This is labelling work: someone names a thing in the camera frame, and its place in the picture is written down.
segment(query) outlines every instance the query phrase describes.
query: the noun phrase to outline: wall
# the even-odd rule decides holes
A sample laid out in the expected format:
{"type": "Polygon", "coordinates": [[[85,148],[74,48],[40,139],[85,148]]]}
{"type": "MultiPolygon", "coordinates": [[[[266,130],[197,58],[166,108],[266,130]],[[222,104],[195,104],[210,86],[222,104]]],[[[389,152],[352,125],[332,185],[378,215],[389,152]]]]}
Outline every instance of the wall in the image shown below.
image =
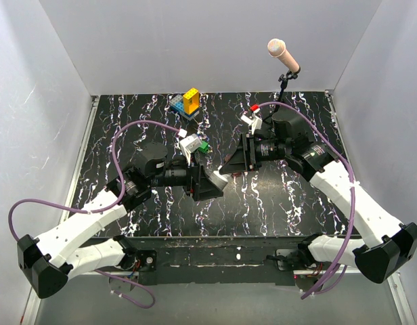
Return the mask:
{"type": "MultiPolygon", "coordinates": [[[[417,0],[384,0],[334,92],[357,178],[417,223],[417,0]]],[[[417,322],[417,251],[401,269],[417,322]]]]}
{"type": "Polygon", "coordinates": [[[274,37],[302,66],[290,90],[334,89],[381,2],[40,1],[92,95],[275,91],[274,37]]]}
{"type": "MultiPolygon", "coordinates": [[[[30,285],[18,268],[7,212],[17,200],[63,203],[91,97],[36,0],[0,1],[0,324],[19,324],[30,285]]],[[[16,209],[20,236],[57,224],[60,212],[16,209]]]]}

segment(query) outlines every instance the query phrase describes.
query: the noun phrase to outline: marble tabletop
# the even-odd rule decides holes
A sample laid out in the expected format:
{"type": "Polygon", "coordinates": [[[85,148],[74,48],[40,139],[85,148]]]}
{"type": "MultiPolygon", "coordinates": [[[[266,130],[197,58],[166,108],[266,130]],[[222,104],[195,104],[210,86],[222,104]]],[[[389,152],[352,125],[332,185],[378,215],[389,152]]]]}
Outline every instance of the marble tabletop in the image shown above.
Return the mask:
{"type": "MultiPolygon", "coordinates": [[[[82,208],[118,174],[111,163],[111,142],[120,127],[152,119],[198,133],[208,142],[199,154],[209,171],[231,154],[247,126],[240,115],[253,104],[273,100],[275,93],[203,93],[199,123],[188,122],[169,109],[172,94],[103,95],[97,108],[81,174],[72,201],[82,208]]],[[[337,150],[343,152],[334,114],[323,92],[286,93],[287,104],[308,116],[337,150]]],[[[138,125],[117,143],[120,165],[131,163],[141,145],[167,146],[169,158],[180,154],[176,136],[159,127],[138,125]]],[[[182,188],[154,188],[152,197],[98,236],[294,236],[345,232],[346,219],[326,196],[291,171],[283,161],[263,163],[260,171],[234,178],[224,197],[194,202],[182,188]]]]}

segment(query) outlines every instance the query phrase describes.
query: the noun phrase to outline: purple cable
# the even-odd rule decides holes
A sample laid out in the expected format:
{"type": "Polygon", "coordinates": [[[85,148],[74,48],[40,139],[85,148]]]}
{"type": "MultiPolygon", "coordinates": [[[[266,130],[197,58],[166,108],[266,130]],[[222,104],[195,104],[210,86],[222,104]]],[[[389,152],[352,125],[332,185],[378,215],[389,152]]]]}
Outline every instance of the purple cable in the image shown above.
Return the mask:
{"type": "MultiPolygon", "coordinates": [[[[318,134],[318,136],[322,139],[322,141],[331,149],[331,151],[333,151],[338,156],[339,160],[343,163],[347,172],[349,173],[350,182],[354,183],[354,181],[355,181],[354,172],[353,172],[353,169],[351,168],[349,162],[347,161],[347,159],[345,159],[334,148],[334,146],[332,146],[332,144],[330,144],[330,142],[322,135],[322,133],[320,131],[318,131],[318,129],[315,127],[315,125],[312,124],[312,122],[305,115],[300,113],[298,110],[296,110],[292,106],[289,106],[287,104],[280,103],[280,102],[267,102],[267,103],[259,104],[258,106],[261,108],[261,107],[268,106],[268,105],[279,105],[279,106],[285,107],[289,110],[293,110],[295,113],[297,113],[303,119],[305,119],[305,121],[314,130],[314,132],[316,134],[318,134]]],[[[341,249],[339,250],[338,254],[336,254],[336,257],[334,258],[333,262],[330,264],[329,268],[326,270],[326,273],[312,286],[312,288],[310,288],[307,292],[305,292],[305,294],[301,297],[301,299],[305,299],[311,293],[314,293],[319,287],[323,286],[323,284],[325,284],[334,275],[334,272],[332,272],[332,271],[334,270],[334,268],[338,264],[339,260],[341,259],[341,256],[343,255],[343,253],[344,253],[344,251],[347,247],[347,244],[349,243],[351,233],[353,232],[353,224],[354,224],[354,221],[355,221],[356,195],[355,195],[354,186],[351,186],[350,193],[351,193],[351,206],[350,206],[349,226],[347,227],[347,233],[345,234],[344,242],[341,245],[341,249]]]]}
{"type": "Polygon", "coordinates": [[[103,275],[103,276],[108,276],[109,278],[111,278],[111,279],[116,279],[116,280],[120,280],[120,281],[124,281],[124,282],[127,282],[127,283],[130,283],[130,284],[132,284],[132,285],[134,285],[134,286],[137,286],[137,287],[139,287],[139,288],[141,288],[141,289],[143,289],[143,290],[145,290],[147,293],[149,293],[150,294],[150,296],[152,296],[152,298],[153,298],[153,302],[151,303],[151,304],[149,304],[149,305],[143,305],[142,303],[140,303],[139,301],[136,301],[134,298],[132,298],[132,297],[130,297],[130,296],[128,296],[128,295],[125,295],[124,293],[121,293],[121,292],[119,292],[119,291],[117,291],[117,290],[113,290],[113,292],[116,294],[116,295],[121,295],[124,299],[127,299],[128,301],[130,301],[130,302],[132,302],[132,303],[134,303],[136,306],[138,306],[138,307],[141,307],[141,308],[144,308],[144,309],[148,309],[148,308],[151,308],[151,307],[153,307],[154,306],[154,304],[156,303],[156,297],[154,296],[154,293],[149,289],[149,288],[147,288],[146,286],[143,286],[142,284],[139,284],[139,283],[137,283],[137,282],[134,282],[134,281],[132,281],[132,280],[129,280],[129,279],[126,279],[126,278],[122,278],[122,277],[120,277],[120,276],[113,276],[112,274],[109,274],[109,273],[106,273],[106,272],[103,272],[103,271],[100,271],[100,270],[96,270],[96,272],[97,273],[99,273],[99,274],[101,274],[101,275],[103,275]]]}
{"type": "MultiPolygon", "coordinates": [[[[114,135],[114,138],[112,140],[112,161],[114,162],[114,165],[116,167],[116,170],[118,172],[118,177],[120,178],[120,182],[124,183],[124,177],[123,177],[123,173],[121,172],[120,169],[120,165],[118,163],[117,157],[116,157],[116,152],[115,152],[115,144],[117,142],[117,139],[119,138],[120,134],[122,132],[124,132],[125,130],[127,130],[129,127],[132,127],[136,124],[154,124],[154,125],[158,125],[159,127],[163,127],[164,129],[168,129],[174,132],[179,132],[180,130],[174,128],[174,127],[170,127],[169,125],[160,123],[160,122],[156,122],[156,121],[150,121],[150,120],[138,120],[135,122],[131,122],[127,125],[125,125],[124,127],[122,127],[117,133],[116,135],[114,135]]],[[[121,187],[121,192],[120,195],[118,196],[118,198],[116,199],[115,202],[113,202],[112,204],[108,205],[107,207],[98,209],[98,210],[92,210],[92,211],[85,211],[85,210],[79,210],[79,209],[74,209],[74,208],[70,208],[70,207],[65,207],[64,205],[60,205],[60,204],[56,204],[56,203],[52,203],[52,202],[48,202],[48,201],[44,201],[44,200],[39,200],[37,198],[24,198],[23,200],[19,200],[18,202],[16,202],[15,204],[13,204],[13,206],[11,207],[11,209],[8,212],[8,226],[10,228],[10,232],[12,233],[12,236],[14,237],[14,239],[17,241],[19,240],[18,235],[16,234],[16,232],[14,231],[14,226],[13,226],[13,212],[14,209],[16,209],[17,206],[21,205],[22,203],[26,203],[26,202],[31,202],[31,203],[38,203],[38,204],[43,204],[43,205],[47,205],[49,207],[53,207],[53,208],[57,208],[57,209],[62,209],[65,211],[70,211],[73,213],[84,213],[84,214],[88,214],[88,213],[100,213],[100,212],[104,212],[106,210],[111,209],[112,207],[115,207],[123,198],[123,196],[125,195],[125,187],[122,186],[121,187]]]]}
{"type": "MultiPolygon", "coordinates": [[[[336,271],[338,271],[339,266],[340,265],[338,264],[338,267],[335,267],[334,271],[332,271],[332,274],[330,276],[333,276],[336,273],[336,271]]],[[[316,295],[319,295],[320,293],[326,293],[329,290],[332,290],[341,281],[341,279],[343,278],[346,270],[347,270],[347,266],[344,265],[343,271],[341,272],[341,274],[339,275],[339,277],[336,279],[336,281],[333,282],[328,288],[323,289],[323,290],[320,290],[320,291],[317,291],[317,292],[315,292],[315,294],[316,295]]]]}

